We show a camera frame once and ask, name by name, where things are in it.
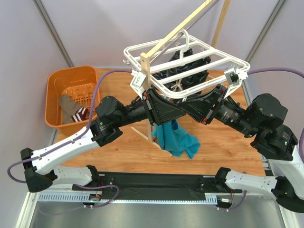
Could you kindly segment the teal cloth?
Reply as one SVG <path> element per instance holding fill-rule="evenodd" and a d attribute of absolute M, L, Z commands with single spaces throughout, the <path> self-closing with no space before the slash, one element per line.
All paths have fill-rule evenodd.
<path fill-rule="evenodd" d="M 161 149 L 170 152 L 174 156 L 179 157 L 186 152 L 187 156 L 192 159 L 200 148 L 197 137 L 190 135 L 178 124 L 177 120 L 156 125 L 152 136 L 157 138 Z"/>

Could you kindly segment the white clip hanger frame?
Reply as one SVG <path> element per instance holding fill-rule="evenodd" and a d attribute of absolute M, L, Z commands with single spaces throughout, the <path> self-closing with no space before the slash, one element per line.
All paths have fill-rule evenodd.
<path fill-rule="evenodd" d="M 123 54 L 127 58 L 127 63 L 133 66 L 133 79 L 130 83 L 130 87 L 136 92 L 138 96 L 140 96 L 140 98 L 143 98 L 144 92 L 148 90 L 148 87 L 144 86 L 145 82 L 150 82 L 151 85 L 155 86 L 163 95 L 168 98 L 185 99 L 194 93 L 200 92 L 216 84 L 222 84 L 225 81 L 228 81 L 229 86 L 227 95 L 230 95 L 242 85 L 243 80 L 248 78 L 247 73 L 250 69 L 250 64 L 248 62 L 213 48 L 212 46 L 190 35 L 185 29 L 181 29 L 175 36 L 170 36 L 170 41 L 178 38 L 178 35 L 181 35 L 181 38 L 185 39 L 185 44 L 171 47 L 167 50 L 163 49 L 164 54 L 175 53 L 178 51 L 180 54 L 178 59 L 155 66 L 148 66 L 148 69 L 145 71 L 143 69 L 143 64 L 141 63 L 143 58 L 141 56 L 134 57 L 131 54 L 131 51 L 148 47 L 155 47 L 156 45 L 161 44 L 161 42 L 165 39 L 154 40 L 151 42 L 130 46 L 124 49 Z M 182 73 L 176 73 L 165 79 L 157 79 L 153 76 L 154 74 L 161 71 L 178 68 L 181 66 L 183 67 L 186 64 L 200 60 L 204 57 L 210 57 L 212 55 L 216 55 L 220 57 L 220 59 L 203 66 L 195 67 L 194 69 L 186 70 Z M 218 67 L 228 62 L 236 64 L 236 67 L 232 67 L 232 73 L 236 75 L 236 82 L 232 81 L 229 73 L 224 73 L 224 75 L 220 77 L 192 86 L 191 88 L 183 89 L 182 91 L 173 91 L 165 86 L 171 82 L 181 83 L 182 79 L 184 78 L 206 70 L 211 70 L 214 67 Z"/>

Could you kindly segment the grey maroon striped sock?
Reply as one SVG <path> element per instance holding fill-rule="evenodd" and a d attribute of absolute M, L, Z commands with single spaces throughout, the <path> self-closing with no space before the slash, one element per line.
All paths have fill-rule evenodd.
<path fill-rule="evenodd" d="M 61 95 L 59 104 L 62 110 L 62 124 L 78 123 L 86 119 L 88 109 L 77 104 L 69 95 Z"/>

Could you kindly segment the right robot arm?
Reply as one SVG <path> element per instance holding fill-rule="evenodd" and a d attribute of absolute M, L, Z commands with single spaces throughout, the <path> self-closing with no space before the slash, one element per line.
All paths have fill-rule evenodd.
<path fill-rule="evenodd" d="M 246 108 L 241 108 L 223 85 L 195 95 L 177 106 L 203 125 L 213 119 L 254 138 L 251 146 L 281 171 L 278 176 L 255 176 L 221 167 L 214 185 L 218 190 L 250 191 L 273 198 L 280 206 L 293 212 L 304 211 L 304 163 L 297 137 L 283 124 L 288 109 L 269 93 L 258 95 Z"/>

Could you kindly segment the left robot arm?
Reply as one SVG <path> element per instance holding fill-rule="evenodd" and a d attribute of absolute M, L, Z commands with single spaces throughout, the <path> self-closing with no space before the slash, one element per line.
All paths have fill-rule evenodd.
<path fill-rule="evenodd" d="M 40 192 L 58 184 L 72 184 L 75 190 L 100 187 L 102 180 L 95 166 L 71 168 L 61 164 L 113 142 L 123 134 L 119 129 L 122 126 L 145 119 L 150 124 L 161 125 L 186 114 L 154 89 L 149 89 L 142 100 L 127 106 L 113 96 L 104 97 L 95 112 L 97 118 L 72 136 L 44 149 L 25 148 L 20 152 L 30 192 Z"/>

